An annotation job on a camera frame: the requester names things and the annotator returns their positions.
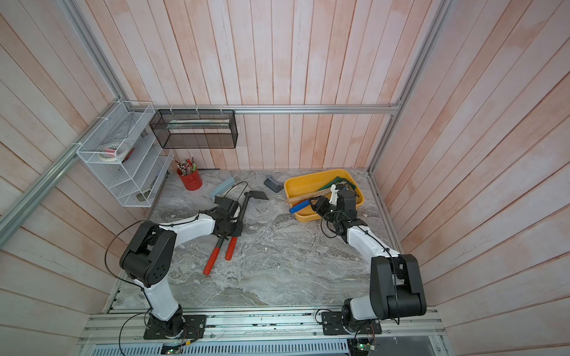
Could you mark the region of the wooden handle hoe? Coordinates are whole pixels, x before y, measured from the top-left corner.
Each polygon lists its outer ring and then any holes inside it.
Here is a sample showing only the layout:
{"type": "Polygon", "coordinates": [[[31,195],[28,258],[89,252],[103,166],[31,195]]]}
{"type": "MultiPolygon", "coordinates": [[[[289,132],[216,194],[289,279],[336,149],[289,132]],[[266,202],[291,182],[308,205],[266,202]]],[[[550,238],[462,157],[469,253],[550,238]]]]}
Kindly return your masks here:
{"type": "Polygon", "coordinates": [[[289,204],[296,204],[297,202],[302,202],[304,200],[308,200],[308,199],[313,198],[313,197],[329,194],[330,192],[331,192],[330,188],[325,188],[325,189],[322,189],[319,191],[314,191],[314,192],[311,192],[308,194],[302,194],[301,196],[298,196],[298,197],[291,197],[287,201],[289,204]]]}

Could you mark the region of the speckled hoe red grip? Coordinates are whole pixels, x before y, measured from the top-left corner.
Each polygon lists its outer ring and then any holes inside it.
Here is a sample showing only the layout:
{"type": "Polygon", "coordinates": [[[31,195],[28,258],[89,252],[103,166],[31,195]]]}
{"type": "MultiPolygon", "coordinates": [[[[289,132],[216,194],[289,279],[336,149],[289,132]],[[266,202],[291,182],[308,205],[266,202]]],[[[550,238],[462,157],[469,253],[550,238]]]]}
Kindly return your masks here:
{"type": "Polygon", "coordinates": [[[268,200],[266,193],[263,191],[248,191],[244,195],[244,201],[240,208],[240,213],[235,221],[235,229],[232,233],[232,238],[229,242],[229,247],[227,249],[227,253],[225,255],[226,260],[231,260],[234,254],[234,250],[238,241],[238,238],[241,236],[243,232],[243,218],[246,212],[246,208],[248,203],[251,199],[256,200],[268,200]]]}
{"type": "Polygon", "coordinates": [[[209,260],[208,260],[208,262],[207,262],[207,264],[203,270],[204,275],[208,276],[211,274],[211,271],[212,271],[212,269],[213,269],[213,267],[214,267],[214,265],[218,259],[218,255],[220,253],[222,245],[224,244],[224,241],[225,241],[224,236],[218,237],[218,241],[217,241],[217,243],[216,243],[216,245],[215,245],[215,247],[214,247],[214,249],[213,249],[213,251],[209,257],[209,260]]]}

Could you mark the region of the green hoe red grip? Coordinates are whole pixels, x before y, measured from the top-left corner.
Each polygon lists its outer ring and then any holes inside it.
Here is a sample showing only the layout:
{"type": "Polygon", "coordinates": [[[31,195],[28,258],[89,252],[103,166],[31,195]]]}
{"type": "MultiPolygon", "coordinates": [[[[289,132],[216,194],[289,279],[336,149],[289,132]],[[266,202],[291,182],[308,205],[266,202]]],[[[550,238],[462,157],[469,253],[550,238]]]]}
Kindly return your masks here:
{"type": "Polygon", "coordinates": [[[337,185],[337,186],[340,185],[341,187],[344,187],[346,189],[350,188],[353,191],[356,190],[356,185],[353,182],[351,182],[349,179],[343,177],[336,177],[332,181],[328,182],[327,184],[319,188],[319,191],[329,189],[332,185],[337,185]]]}

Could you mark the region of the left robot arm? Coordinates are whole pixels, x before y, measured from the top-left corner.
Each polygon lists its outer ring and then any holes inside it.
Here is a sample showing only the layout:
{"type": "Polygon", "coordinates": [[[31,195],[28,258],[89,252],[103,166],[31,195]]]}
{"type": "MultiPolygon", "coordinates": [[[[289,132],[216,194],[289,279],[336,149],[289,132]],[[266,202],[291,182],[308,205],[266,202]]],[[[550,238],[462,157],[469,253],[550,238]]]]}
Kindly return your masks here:
{"type": "Polygon", "coordinates": [[[176,301],[167,280],[175,248],[201,237],[215,236],[218,241],[203,270],[210,275],[225,241],[229,241],[226,259],[231,260],[237,238],[243,231],[247,202],[218,197],[217,205],[195,216],[175,222],[142,222],[130,241],[120,267],[140,287],[150,306],[150,321],[168,335],[181,333],[184,324],[182,306],[176,301]]]}

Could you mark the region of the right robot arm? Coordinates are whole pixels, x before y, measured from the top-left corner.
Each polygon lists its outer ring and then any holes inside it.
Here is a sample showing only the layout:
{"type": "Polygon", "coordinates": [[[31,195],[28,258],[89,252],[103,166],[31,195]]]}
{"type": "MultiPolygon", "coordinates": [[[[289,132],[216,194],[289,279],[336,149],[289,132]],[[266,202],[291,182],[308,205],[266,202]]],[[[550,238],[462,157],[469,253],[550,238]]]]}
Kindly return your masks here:
{"type": "Polygon", "coordinates": [[[331,197],[310,199],[310,206],[332,231],[370,265],[369,293],[344,302],[346,324],[360,320],[395,320],[422,316],[427,303],[418,260],[381,242],[356,209],[356,192],[334,189],[331,197]]]}

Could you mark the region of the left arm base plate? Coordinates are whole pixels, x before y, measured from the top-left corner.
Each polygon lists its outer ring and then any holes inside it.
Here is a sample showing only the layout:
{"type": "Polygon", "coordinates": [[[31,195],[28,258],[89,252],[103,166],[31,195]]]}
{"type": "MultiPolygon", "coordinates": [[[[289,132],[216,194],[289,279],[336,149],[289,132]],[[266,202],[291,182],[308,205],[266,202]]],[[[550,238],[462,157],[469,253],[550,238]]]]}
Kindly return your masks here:
{"type": "Polygon", "coordinates": [[[205,314],[176,314],[164,321],[151,315],[144,340],[201,339],[204,336],[207,316],[205,314]]]}

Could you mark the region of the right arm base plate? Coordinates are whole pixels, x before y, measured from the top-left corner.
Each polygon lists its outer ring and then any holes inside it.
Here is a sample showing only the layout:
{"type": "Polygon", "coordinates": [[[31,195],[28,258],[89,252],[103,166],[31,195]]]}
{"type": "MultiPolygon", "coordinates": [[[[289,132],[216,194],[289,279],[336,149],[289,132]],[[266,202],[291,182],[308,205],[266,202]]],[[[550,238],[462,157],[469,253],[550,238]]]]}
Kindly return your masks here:
{"type": "Polygon", "coordinates": [[[381,334],[379,320],[353,320],[347,312],[319,309],[316,320],[325,335],[381,334]]]}

